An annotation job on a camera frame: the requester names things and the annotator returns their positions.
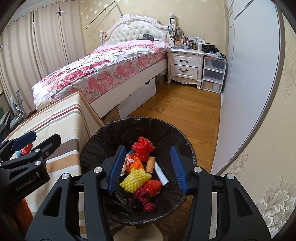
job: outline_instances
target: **metal screw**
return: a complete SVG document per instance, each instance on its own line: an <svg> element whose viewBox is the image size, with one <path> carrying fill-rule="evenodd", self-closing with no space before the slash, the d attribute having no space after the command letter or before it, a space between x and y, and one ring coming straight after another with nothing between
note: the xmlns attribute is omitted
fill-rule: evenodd
<svg viewBox="0 0 296 241"><path fill-rule="evenodd" d="M227 173L226 174L226 177L228 178L228 179L234 179L234 175L233 174L231 174L231 173Z"/></svg>
<svg viewBox="0 0 296 241"><path fill-rule="evenodd" d="M195 167L193 168L193 170L198 173L202 172L202 169L200 167Z"/></svg>
<svg viewBox="0 0 296 241"><path fill-rule="evenodd" d="M64 179L64 180L66 180L66 179L68 179L69 178L69 174L68 173L64 173L63 175L62 175L62 179Z"/></svg>
<svg viewBox="0 0 296 241"><path fill-rule="evenodd" d="M101 167L96 167L95 169L94 169L94 172L95 173L98 173L98 172L101 172L103 169L101 168Z"/></svg>

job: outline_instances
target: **nightstand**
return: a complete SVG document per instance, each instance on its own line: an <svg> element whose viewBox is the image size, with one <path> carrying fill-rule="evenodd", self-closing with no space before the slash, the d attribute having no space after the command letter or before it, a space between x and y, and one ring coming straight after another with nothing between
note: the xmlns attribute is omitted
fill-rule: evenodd
<svg viewBox="0 0 296 241"><path fill-rule="evenodd" d="M200 90L204 55L200 50L169 49L168 83L175 80L182 84L196 84Z"/></svg>

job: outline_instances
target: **curtain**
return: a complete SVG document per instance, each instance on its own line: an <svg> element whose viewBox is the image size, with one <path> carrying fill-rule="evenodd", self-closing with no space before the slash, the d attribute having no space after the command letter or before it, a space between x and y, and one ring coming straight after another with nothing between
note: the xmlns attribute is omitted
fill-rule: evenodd
<svg viewBox="0 0 296 241"><path fill-rule="evenodd" d="M8 25L0 36L0 79L5 96L33 111L32 86L50 73L85 56L79 0L59 1L32 10ZM64 11L58 14L59 8Z"/></svg>
<svg viewBox="0 0 296 241"><path fill-rule="evenodd" d="M80 23L79 0L59 1L59 8L64 11L59 17L61 33L68 63L85 56Z"/></svg>
<svg viewBox="0 0 296 241"><path fill-rule="evenodd" d="M34 51L42 78L68 65L59 25L58 3L39 7L33 12Z"/></svg>
<svg viewBox="0 0 296 241"><path fill-rule="evenodd" d="M16 91L20 89L25 111L35 109L31 87L41 80L34 54L33 14L19 17L8 25L0 36L0 79L5 96L10 103L10 96L16 102Z"/></svg>

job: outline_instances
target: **bottle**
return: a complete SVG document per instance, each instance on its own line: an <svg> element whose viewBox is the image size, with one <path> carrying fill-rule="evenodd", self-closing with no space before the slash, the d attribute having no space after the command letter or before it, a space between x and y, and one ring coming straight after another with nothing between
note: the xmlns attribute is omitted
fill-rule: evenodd
<svg viewBox="0 0 296 241"><path fill-rule="evenodd" d="M198 43L198 50L202 51L202 42Z"/></svg>

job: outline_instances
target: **pink floral bedspread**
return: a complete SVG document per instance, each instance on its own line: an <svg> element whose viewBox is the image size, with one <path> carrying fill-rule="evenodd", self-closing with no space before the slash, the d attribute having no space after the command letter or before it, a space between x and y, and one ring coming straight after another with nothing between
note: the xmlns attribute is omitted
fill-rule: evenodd
<svg viewBox="0 0 296 241"><path fill-rule="evenodd" d="M57 100L79 91L92 103L101 95L164 58L165 42L133 40L101 46L53 72L32 87L34 102Z"/></svg>

